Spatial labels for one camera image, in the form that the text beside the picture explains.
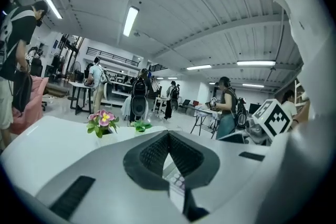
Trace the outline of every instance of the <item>light blue shirt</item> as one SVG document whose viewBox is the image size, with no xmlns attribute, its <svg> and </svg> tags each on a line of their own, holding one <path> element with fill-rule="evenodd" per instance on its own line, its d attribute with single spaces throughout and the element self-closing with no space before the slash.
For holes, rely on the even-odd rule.
<svg viewBox="0 0 336 224">
<path fill-rule="evenodd" d="M 101 68 L 99 66 L 94 65 L 90 67 L 89 73 L 92 74 L 93 76 L 93 81 L 95 83 L 93 87 L 94 88 L 98 87 L 101 77 Z"/>
</svg>

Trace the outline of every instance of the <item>fluorescent light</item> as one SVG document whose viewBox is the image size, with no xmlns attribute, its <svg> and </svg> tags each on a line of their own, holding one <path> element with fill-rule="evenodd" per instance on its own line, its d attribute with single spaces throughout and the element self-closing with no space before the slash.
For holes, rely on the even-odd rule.
<svg viewBox="0 0 336 224">
<path fill-rule="evenodd" d="M 205 69 L 205 68 L 211 68 L 211 65 L 198 66 L 198 67 L 187 67 L 188 70 Z"/>
<path fill-rule="evenodd" d="M 129 37 L 135 18 L 138 15 L 139 10 L 135 7 L 130 7 L 130 9 L 128 10 L 128 14 L 127 14 L 127 19 L 126 19 L 126 23 L 125 23 L 125 27 L 124 27 L 124 35 Z"/>
<path fill-rule="evenodd" d="M 239 66 L 274 66 L 275 61 L 238 61 Z"/>
<path fill-rule="evenodd" d="M 52 9 L 52 11 L 55 13 L 56 17 L 58 19 L 62 19 L 62 16 L 60 15 L 60 13 L 58 12 L 57 8 L 55 7 L 54 3 L 52 0 L 46 0 L 48 5 L 50 6 L 50 8 Z"/>
<path fill-rule="evenodd" d="M 245 87 L 256 87 L 256 88 L 263 88 L 264 85 L 257 85 L 257 84 L 243 84 Z"/>
</svg>

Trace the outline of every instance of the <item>white shorts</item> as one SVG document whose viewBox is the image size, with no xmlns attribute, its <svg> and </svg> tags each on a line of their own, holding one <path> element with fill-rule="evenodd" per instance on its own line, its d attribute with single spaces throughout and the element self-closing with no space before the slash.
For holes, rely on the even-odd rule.
<svg viewBox="0 0 336 224">
<path fill-rule="evenodd" d="M 13 123 L 12 102 L 13 82 L 0 77 L 0 130 Z"/>
</svg>

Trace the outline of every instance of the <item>green plant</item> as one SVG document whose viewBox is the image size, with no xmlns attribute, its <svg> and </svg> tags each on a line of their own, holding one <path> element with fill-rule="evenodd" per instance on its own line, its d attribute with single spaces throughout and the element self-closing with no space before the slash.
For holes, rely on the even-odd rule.
<svg viewBox="0 0 336 224">
<path fill-rule="evenodd" d="M 135 130 L 137 132 L 140 132 L 140 133 L 143 133 L 144 131 L 146 131 L 146 129 L 153 127 L 151 123 L 144 122 L 144 121 L 136 121 L 132 124 L 132 126 L 135 127 Z"/>
<path fill-rule="evenodd" d="M 119 122 L 119 117 L 115 117 L 111 112 L 105 110 L 98 110 L 95 114 L 89 116 L 89 123 L 87 125 L 88 133 L 93 131 L 96 136 L 102 138 L 104 134 L 109 133 L 110 127 L 113 127 L 117 132 L 116 123 Z"/>
</svg>

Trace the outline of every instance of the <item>light fixture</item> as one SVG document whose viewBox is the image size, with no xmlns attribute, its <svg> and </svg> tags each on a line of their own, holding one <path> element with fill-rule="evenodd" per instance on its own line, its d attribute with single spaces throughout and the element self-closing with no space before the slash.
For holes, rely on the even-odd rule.
<svg viewBox="0 0 336 224">
<path fill-rule="evenodd" d="M 137 9 L 136 7 L 130 7 L 130 9 L 128 10 L 128 14 L 127 14 L 127 18 L 126 18 L 126 22 L 125 22 L 125 27 L 124 27 L 124 35 L 129 37 L 135 18 L 137 16 L 139 12 L 139 9 Z"/>
<path fill-rule="evenodd" d="M 62 16 L 60 15 L 60 13 L 58 12 L 57 8 L 55 7 L 54 3 L 52 0 L 46 0 L 48 5 L 50 6 L 50 8 L 52 9 L 52 11 L 55 13 L 56 17 L 58 19 L 62 19 Z"/>
<path fill-rule="evenodd" d="M 244 87 L 256 87 L 256 88 L 263 88 L 264 85 L 258 85 L 258 84 L 243 84 Z"/>
<path fill-rule="evenodd" d="M 239 66 L 274 66 L 275 61 L 238 61 Z"/>
<path fill-rule="evenodd" d="M 198 66 L 198 67 L 187 67 L 187 70 L 195 70 L 195 69 L 205 69 L 205 68 L 211 68 L 211 65 L 205 65 L 205 66 Z"/>
</svg>

